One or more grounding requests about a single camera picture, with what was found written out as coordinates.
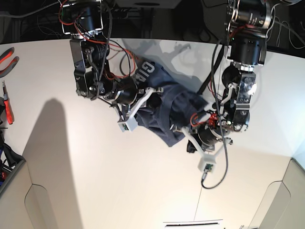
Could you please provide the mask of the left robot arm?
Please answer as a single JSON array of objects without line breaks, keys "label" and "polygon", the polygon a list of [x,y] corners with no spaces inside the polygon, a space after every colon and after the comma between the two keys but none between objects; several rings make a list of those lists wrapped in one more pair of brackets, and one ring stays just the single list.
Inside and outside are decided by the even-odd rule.
[{"label": "left robot arm", "polygon": [[212,108],[205,110],[201,94],[175,93],[170,112],[173,131],[187,138],[187,151],[199,153],[202,166],[215,165],[217,143],[226,150],[232,143],[230,133],[248,128],[256,90],[254,68],[265,63],[271,13],[265,0],[228,1],[226,36],[217,44],[221,50],[213,53],[209,76]]}]

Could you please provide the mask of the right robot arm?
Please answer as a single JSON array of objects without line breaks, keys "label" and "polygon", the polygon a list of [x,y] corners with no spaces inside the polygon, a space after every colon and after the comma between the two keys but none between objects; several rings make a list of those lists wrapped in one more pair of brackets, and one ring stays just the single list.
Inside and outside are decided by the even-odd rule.
[{"label": "right robot arm", "polygon": [[110,13],[102,0],[65,0],[59,20],[71,35],[70,48],[78,96],[102,100],[115,109],[122,131],[143,126],[168,146],[184,138],[183,126],[195,95],[156,62],[136,62],[132,52],[111,39],[113,17],[107,32],[102,15]]}]

